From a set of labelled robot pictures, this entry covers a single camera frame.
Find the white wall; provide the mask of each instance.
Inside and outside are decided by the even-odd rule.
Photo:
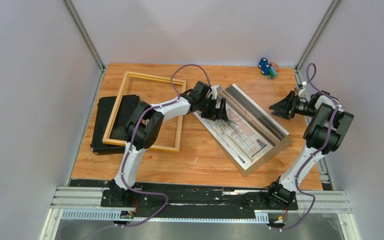
[[[355,115],[329,155],[329,172],[348,195],[361,238],[384,239],[384,1],[342,1],[310,62],[314,83]]]
[[[61,0],[0,0],[0,240],[39,238],[98,78]]]
[[[331,0],[73,0],[105,64],[295,66]]]

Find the wooden table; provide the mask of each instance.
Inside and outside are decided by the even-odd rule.
[[[175,64],[110,63],[98,99],[116,96],[126,71],[170,77],[180,66]],[[231,84],[237,84],[267,112],[270,112],[270,105],[286,97],[296,84],[292,68],[279,69],[278,77],[270,80],[263,76],[257,67],[215,65],[203,67],[207,71],[212,85],[221,85],[226,88]],[[206,81],[202,71],[193,66],[182,69],[175,78],[186,80],[187,89],[193,88],[197,81]],[[169,95],[167,100],[174,98],[175,93],[170,85],[167,85],[167,89],[172,91],[172,95]],[[95,105],[71,175],[74,179],[110,180],[114,178],[120,167],[122,154],[95,155],[91,152],[90,144],[96,114],[97,106]],[[148,150],[140,164],[137,181],[266,187],[290,167],[305,144],[303,133],[306,123],[303,116],[296,115],[291,120],[274,118],[290,133],[293,143],[247,177],[241,175],[200,121],[193,114],[189,114],[183,119],[180,151],[172,153]],[[301,187],[308,190],[322,189],[317,167],[310,171]]]

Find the cable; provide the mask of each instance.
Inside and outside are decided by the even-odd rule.
[[[122,164],[121,164],[121,181],[123,182],[123,184],[124,184],[130,191],[135,192],[135,193],[138,193],[138,194],[147,194],[147,195],[163,196],[163,197],[165,198],[165,202],[164,202],[164,204],[163,204],[163,205],[162,205],[162,206],[161,206],[161,207],[160,207],[154,214],[152,214],[152,215],[149,216],[148,218],[146,218],[146,219],[144,219],[144,220],[142,220],[142,221],[140,221],[140,222],[132,223],[132,224],[129,224],[129,225],[126,225],[126,224],[116,224],[116,225],[115,225],[116,227],[118,227],[118,226],[121,226],[122,228],[124,228],[124,227],[135,227],[135,226],[139,226],[139,225],[141,225],[141,224],[144,224],[144,223],[148,222],[150,219],[152,219],[155,215],[157,215],[158,213],[160,213],[161,210],[163,210],[163,208],[166,207],[167,203],[169,202],[169,197],[168,197],[166,194],[162,193],[162,192],[140,191],[140,190],[136,190],[136,189],[134,189],[134,188],[131,188],[129,185],[127,185],[126,180],[125,180],[125,178],[124,178],[124,169],[125,169],[125,165],[126,165],[126,160],[127,160],[127,158],[129,157],[129,154],[132,152],[132,147],[133,147],[133,142],[134,142],[134,139],[135,139],[135,136],[136,136],[136,132],[138,131],[139,125],[141,124],[142,119],[144,118],[145,114],[146,114],[147,112],[151,111],[152,109],[156,109],[156,108],[160,108],[160,107],[167,107],[167,106],[169,106],[169,105],[172,105],[172,104],[175,104],[175,103],[178,102],[178,100],[180,99],[180,93],[179,93],[179,91],[177,90],[176,86],[174,85],[174,83],[173,83],[173,79],[175,78],[176,74],[177,74],[180,70],[182,70],[182,69],[184,69],[184,68],[186,68],[186,67],[189,67],[189,66],[195,66],[195,67],[200,68],[200,69],[203,71],[203,73],[205,74],[205,78],[206,78],[206,80],[207,80],[207,82],[208,82],[208,85],[211,87],[210,77],[208,76],[207,72],[205,71],[205,69],[204,69],[202,66],[197,65],[197,64],[186,64],[186,65],[183,65],[183,66],[179,67],[179,69],[177,69],[177,70],[173,73],[173,75],[171,75],[171,78],[170,78],[171,86],[172,86],[173,89],[176,91],[176,95],[177,95],[176,99],[173,100],[173,101],[171,101],[171,102],[162,104],[162,105],[156,105],[156,106],[149,107],[149,108],[147,108],[145,111],[143,111],[142,115],[140,115],[140,118],[139,118],[139,120],[138,120],[137,123],[136,123],[136,126],[134,127],[134,130],[133,130],[133,133],[132,133],[132,135],[131,135],[131,139],[130,139],[130,147],[129,147],[128,151],[124,154],[124,159],[123,159],[123,162],[122,162]],[[86,236],[86,237],[83,237],[81,240],[88,239],[89,237],[91,237],[91,236],[93,236],[93,235],[95,235],[95,234],[97,234],[97,233],[99,233],[99,232],[101,232],[101,231],[104,231],[104,230],[107,230],[107,229],[110,229],[110,228],[113,228],[113,227],[114,227],[114,225],[108,225],[108,226],[105,226],[105,227],[103,227],[103,228],[100,228],[100,229],[96,230],[95,232],[93,232],[92,234],[90,234],[90,235],[88,235],[88,236]],[[63,240],[63,239],[61,238],[61,229],[62,229],[62,227],[61,227],[60,229],[58,229],[58,239],[59,239],[59,240]]]
[[[311,77],[309,77],[310,66],[314,67],[314,73],[313,73],[313,75]],[[295,187],[298,190],[298,192],[301,193],[302,195],[306,195],[306,196],[312,197],[312,201],[311,201],[310,207],[307,209],[307,212],[305,212],[305,214],[301,217],[301,219],[299,221],[297,221],[294,225],[289,226],[289,227],[284,227],[284,228],[278,228],[279,231],[292,230],[292,229],[296,228],[298,225],[300,225],[303,222],[303,220],[307,217],[307,215],[310,213],[310,211],[312,210],[312,208],[314,206],[314,203],[316,202],[316,196],[314,196],[311,193],[306,193],[306,192],[301,190],[300,186],[298,185],[298,179],[299,179],[300,173],[303,171],[304,167],[316,156],[316,154],[318,154],[319,152],[323,151],[326,148],[326,146],[328,145],[329,138],[331,136],[332,126],[334,125],[334,118],[335,118],[335,115],[337,114],[337,112],[338,112],[338,110],[340,108],[340,106],[338,105],[338,101],[335,98],[333,98],[333,97],[327,95],[326,93],[322,92],[320,89],[318,89],[316,86],[314,86],[314,84],[311,82],[314,79],[314,77],[316,76],[316,71],[317,71],[317,69],[316,69],[316,65],[314,63],[308,64],[307,69],[306,69],[307,81],[316,91],[318,91],[323,96],[326,96],[327,98],[332,100],[332,102],[335,104],[335,109],[333,110],[332,116],[330,116],[329,126],[327,127],[326,139],[324,140],[323,145],[318,150],[316,150],[315,152],[311,153],[310,156],[308,156],[308,159],[302,164],[302,166],[299,168],[298,172],[295,175]]]

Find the box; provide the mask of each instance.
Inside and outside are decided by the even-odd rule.
[[[289,132],[236,84],[220,91],[217,98],[226,98],[228,121],[194,114],[244,177],[291,145]]]

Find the yellow wooden frame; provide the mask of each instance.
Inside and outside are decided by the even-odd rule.
[[[149,81],[170,83],[169,77],[154,76],[154,75],[148,75],[148,74],[126,71],[124,74],[123,81],[121,82],[120,89],[118,90],[117,98],[115,99],[115,104],[114,104],[114,107],[112,108],[112,112],[111,112],[111,115],[109,117],[108,124],[106,125],[105,133],[104,133],[103,138],[102,138],[102,142],[104,144],[111,144],[111,145],[118,145],[118,146],[125,146],[126,145],[126,141],[111,139],[110,136],[111,136],[111,129],[113,129],[114,122],[116,120],[116,113],[119,111],[120,103],[122,102],[123,93],[125,91],[127,82],[129,81],[130,78],[140,78],[140,79],[149,80]],[[173,79],[173,84],[181,86],[181,93],[186,91],[186,81],[185,80]],[[180,150],[180,136],[181,136],[181,132],[182,132],[182,121],[183,121],[183,116],[179,116],[177,119],[177,128],[176,128],[176,137],[174,140],[174,147],[152,145],[149,149],[160,150],[160,151],[165,151],[165,152],[173,152],[173,153],[179,152],[179,150]]]

